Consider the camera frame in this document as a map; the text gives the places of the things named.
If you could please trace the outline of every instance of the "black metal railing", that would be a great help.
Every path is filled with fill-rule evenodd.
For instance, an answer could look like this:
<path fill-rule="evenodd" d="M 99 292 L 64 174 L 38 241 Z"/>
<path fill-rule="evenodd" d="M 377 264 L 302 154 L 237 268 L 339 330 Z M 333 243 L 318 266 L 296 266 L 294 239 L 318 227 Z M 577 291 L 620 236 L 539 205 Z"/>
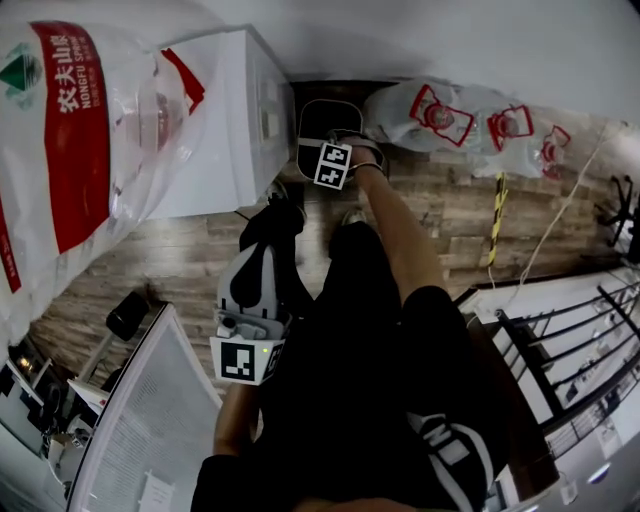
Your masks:
<path fill-rule="evenodd" d="M 633 371 L 640 363 L 640 350 L 634 348 L 630 351 L 631 353 L 622 367 L 618 368 L 615 373 L 599 385 L 597 389 L 575 401 L 575 403 L 572 402 L 574 401 L 573 398 L 577 395 L 577 391 L 575 391 L 575 394 L 571 398 L 568 398 L 569 395 L 565 395 L 561 399 L 558 395 L 563 385 L 575 385 L 575 383 L 583 379 L 589 372 L 597 369 L 602 363 L 611 360 L 616 354 L 619 354 L 623 348 L 629 348 L 629 344 L 633 340 L 640 340 L 640 330 L 629 317 L 629 313 L 635 307 L 638 300 L 639 291 L 640 282 L 630 284 L 611 293 L 606 292 L 601 287 L 597 287 L 597 294 L 587 301 L 529 317 L 511 319 L 504 311 L 500 311 L 500 326 L 505 329 L 511 340 L 506 350 L 503 351 L 503 357 L 507 359 L 506 356 L 509 354 L 508 361 L 510 361 L 510 368 L 512 369 L 515 367 L 517 360 L 522 359 L 524 361 L 523 368 L 521 368 L 520 371 L 514 371 L 514 377 L 517 380 L 522 377 L 526 370 L 531 372 L 531 376 L 539 387 L 552 413 L 552 417 L 544 421 L 541 424 L 541 428 L 546 436 L 550 436 L 550 438 L 553 439 L 557 438 L 557 441 L 554 441 L 556 443 L 555 446 L 552 447 L 553 453 L 556 454 L 556 456 L 566 453 L 568 449 L 565 447 L 567 445 L 575 446 L 577 442 L 584 439 L 585 435 L 587 435 L 587 430 L 588 432 L 592 432 L 601 421 L 604 421 L 606 416 L 600 418 L 600 415 L 597 415 L 602 412 L 601 402 L 605 400 L 608 394 L 614 393 L 617 386 L 619 386 L 624 379 L 632 378 L 634 381 L 633 386 L 636 385 L 636 375 Z M 596 308 L 596 310 L 594 314 L 588 315 L 587 318 L 581 318 L 578 322 L 568 327 L 563 326 L 560 329 L 548 332 L 552 319 L 583 308 L 592 307 Z M 594 335 L 582 343 L 576 344 L 572 342 L 571 347 L 553 356 L 547 353 L 545 346 L 551 347 L 551 344 L 558 343 L 558 340 L 561 340 L 564 336 L 575 333 L 577 329 L 584 328 L 598 319 L 607 316 L 609 316 L 611 320 L 611 325 L 603 332 L 595 332 Z M 540 334 L 536 335 L 535 331 L 538 330 L 538 325 L 542 325 L 543 328 Z M 563 375 L 553 381 L 550 380 L 548 372 L 555 363 L 571 357 L 598 342 L 602 342 L 608 336 L 619 333 L 619 330 L 624 329 L 625 326 L 629 328 L 629 334 L 614 347 L 611 347 L 605 353 L 598 353 L 597 358 L 587 361 L 570 375 Z M 512 346 L 515 346 L 517 350 L 513 359 L 511 359 Z M 576 442 L 571 444 L 571 442 L 569 442 L 570 440 L 575 440 Z"/>
<path fill-rule="evenodd" d="M 638 379 L 639 373 L 638 370 L 632 370 L 607 397 L 597 401 L 586 411 L 550 435 L 547 438 L 547 443 L 553 456 L 556 459 L 562 457 L 602 425 L 638 385 L 640 382 L 640 379 Z M 615 395 L 616 399 L 609 398 L 612 394 Z"/>

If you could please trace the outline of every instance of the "water bottle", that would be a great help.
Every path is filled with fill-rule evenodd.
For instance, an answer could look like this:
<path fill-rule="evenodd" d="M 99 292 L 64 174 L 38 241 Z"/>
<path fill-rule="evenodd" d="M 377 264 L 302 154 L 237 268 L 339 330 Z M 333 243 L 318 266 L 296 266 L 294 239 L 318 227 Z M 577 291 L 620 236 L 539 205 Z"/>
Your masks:
<path fill-rule="evenodd" d="M 153 210 L 187 118 L 177 68 L 127 31 L 0 28 L 0 348 Z"/>
<path fill-rule="evenodd" d="M 474 176 L 509 172 L 528 178 L 557 177 L 556 168 L 563 162 L 571 136 L 561 126 L 540 119 L 534 119 L 533 126 L 533 135 L 510 140 L 500 153 L 472 157 Z"/>
<path fill-rule="evenodd" d="M 455 87 L 432 77 L 387 87 L 365 102 L 364 132 L 376 142 L 434 151 L 446 140 L 437 132 L 456 130 L 456 116 L 450 110 L 456 103 Z"/>

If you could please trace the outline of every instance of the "light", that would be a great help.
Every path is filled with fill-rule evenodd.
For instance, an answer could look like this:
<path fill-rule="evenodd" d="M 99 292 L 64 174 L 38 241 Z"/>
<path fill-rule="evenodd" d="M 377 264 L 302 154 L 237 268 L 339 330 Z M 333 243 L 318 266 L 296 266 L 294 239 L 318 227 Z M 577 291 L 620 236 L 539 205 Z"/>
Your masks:
<path fill-rule="evenodd" d="M 587 479 L 587 483 L 589 484 L 599 484 L 600 482 L 602 482 L 605 477 L 607 476 L 607 473 L 609 472 L 609 468 L 611 467 L 611 463 L 607 462 L 604 466 L 602 466 L 600 469 L 598 469 L 593 475 L 591 475 L 588 479 Z"/>

